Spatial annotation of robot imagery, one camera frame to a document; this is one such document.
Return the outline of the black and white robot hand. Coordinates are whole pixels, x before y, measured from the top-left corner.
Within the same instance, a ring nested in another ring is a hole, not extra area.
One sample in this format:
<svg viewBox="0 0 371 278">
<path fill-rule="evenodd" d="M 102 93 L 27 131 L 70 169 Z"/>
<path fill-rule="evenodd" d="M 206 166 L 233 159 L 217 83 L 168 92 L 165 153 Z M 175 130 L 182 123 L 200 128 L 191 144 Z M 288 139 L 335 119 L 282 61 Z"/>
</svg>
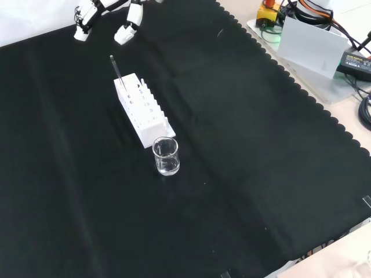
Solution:
<svg viewBox="0 0 371 278">
<path fill-rule="evenodd" d="M 114 41 L 124 45 L 134 38 L 140 27 L 146 1 L 81 1 L 74 10 L 76 32 L 74 38 L 85 42 L 92 31 L 93 25 L 104 13 L 117 11 L 128 6 L 125 23 L 114 35 Z"/>
</svg>

